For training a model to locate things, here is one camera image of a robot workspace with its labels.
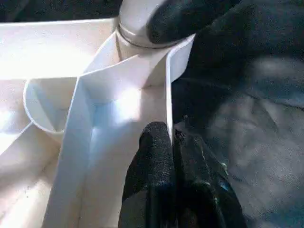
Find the black fabric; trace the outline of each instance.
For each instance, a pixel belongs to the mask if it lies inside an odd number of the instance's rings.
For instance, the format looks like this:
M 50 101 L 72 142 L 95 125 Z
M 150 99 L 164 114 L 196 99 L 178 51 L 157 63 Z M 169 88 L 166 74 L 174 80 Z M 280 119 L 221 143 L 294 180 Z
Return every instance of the black fabric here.
M 172 147 L 167 126 L 163 122 L 150 123 L 142 132 L 139 149 L 126 174 L 119 227 L 173 226 L 175 187 Z M 126 216 L 128 211 L 144 213 Z
M 117 17 L 122 0 L 0 0 L 0 22 Z
M 302 1 L 247 0 L 197 34 L 172 84 L 174 123 L 201 135 L 249 228 L 304 227 Z
M 240 0 L 166 0 L 148 22 L 148 37 L 156 44 L 185 38 L 239 2 Z

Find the white partition wall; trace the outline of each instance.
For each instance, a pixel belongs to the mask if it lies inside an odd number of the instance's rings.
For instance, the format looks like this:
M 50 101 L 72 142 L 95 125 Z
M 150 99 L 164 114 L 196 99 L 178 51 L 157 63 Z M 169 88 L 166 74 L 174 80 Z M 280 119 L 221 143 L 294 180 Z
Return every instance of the white partition wall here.
M 0 228 L 117 227 L 126 171 L 143 128 L 163 121 L 171 134 L 171 82 L 186 69 L 193 37 L 173 47 L 141 48 L 115 23 L 0 25 L 7 39 L 0 44 L 1 66 L 7 63 L 5 73 L 17 77 L 21 69 L 12 63 L 24 54 L 20 77 L 29 79 L 20 98 L 26 125 L 0 154 Z M 72 62 L 64 62 L 68 53 Z M 48 54 L 58 59 L 27 65 Z

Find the white plastic panel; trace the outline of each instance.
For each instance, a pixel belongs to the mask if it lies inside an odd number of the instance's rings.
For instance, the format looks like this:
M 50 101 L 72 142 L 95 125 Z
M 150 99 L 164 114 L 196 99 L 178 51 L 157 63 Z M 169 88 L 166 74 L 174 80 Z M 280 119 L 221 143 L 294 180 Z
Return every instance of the white plastic panel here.
M 23 194 L 31 190 L 43 169 L 58 153 L 58 144 L 30 123 L 0 155 L 0 217 L 3 217 L 0 227 L 6 227 L 2 226 L 6 214 L 14 209 Z
M 171 133 L 171 82 L 186 68 L 193 37 L 172 48 L 140 48 L 113 32 L 115 23 L 0 25 L 1 76 L 35 77 L 24 90 L 32 123 L 19 118 L 21 89 L 8 93 L 19 96 L 8 102 L 19 127 L 0 154 L 0 187 L 8 186 L 0 188 L 0 228 L 116 227 L 140 133 L 152 121 L 166 122 Z M 16 173 L 19 164 L 28 167 L 22 181 L 5 164 Z
M 25 80 L 0 80 L 0 154 L 30 123 L 23 108 Z
M 175 57 L 185 69 L 191 45 L 191 38 L 177 45 L 167 61 Z M 143 128 L 152 121 L 172 122 L 168 51 L 140 51 L 79 78 L 44 228 L 117 227 L 126 171 Z M 178 78 L 182 70 L 172 74 Z
M 0 24 L 0 78 L 79 76 L 117 19 Z

